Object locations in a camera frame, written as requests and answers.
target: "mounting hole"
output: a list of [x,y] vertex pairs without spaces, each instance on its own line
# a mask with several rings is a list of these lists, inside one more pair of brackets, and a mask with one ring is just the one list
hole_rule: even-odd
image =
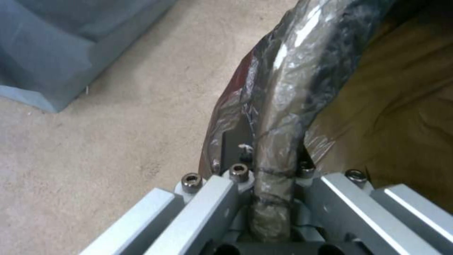
[[318,249],[318,255],[344,255],[344,252],[335,245],[322,245]]
[[215,249],[214,255],[241,255],[241,252],[233,245],[223,244]]
[[243,172],[245,170],[245,168],[242,165],[236,165],[233,167],[233,170],[236,172]]
[[198,180],[198,177],[195,175],[189,175],[186,177],[187,182],[196,182]]

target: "taped hose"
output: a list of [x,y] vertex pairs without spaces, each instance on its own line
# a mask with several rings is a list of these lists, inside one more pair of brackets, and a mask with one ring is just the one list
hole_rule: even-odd
[[250,229],[290,239],[297,151],[316,115],[352,75],[393,0],[301,0],[243,59],[214,109],[200,173],[218,174],[221,136],[245,115],[253,133]]

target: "bolt head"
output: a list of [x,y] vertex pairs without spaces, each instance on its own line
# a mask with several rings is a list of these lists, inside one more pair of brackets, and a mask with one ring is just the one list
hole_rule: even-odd
[[365,183],[368,181],[366,175],[362,171],[357,169],[349,169],[344,173],[344,175],[360,188],[363,188]]
[[229,169],[230,180],[241,183],[249,180],[249,168],[244,164],[234,164]]
[[186,193],[197,193],[203,186],[202,178],[197,173],[188,173],[181,178],[183,191]]

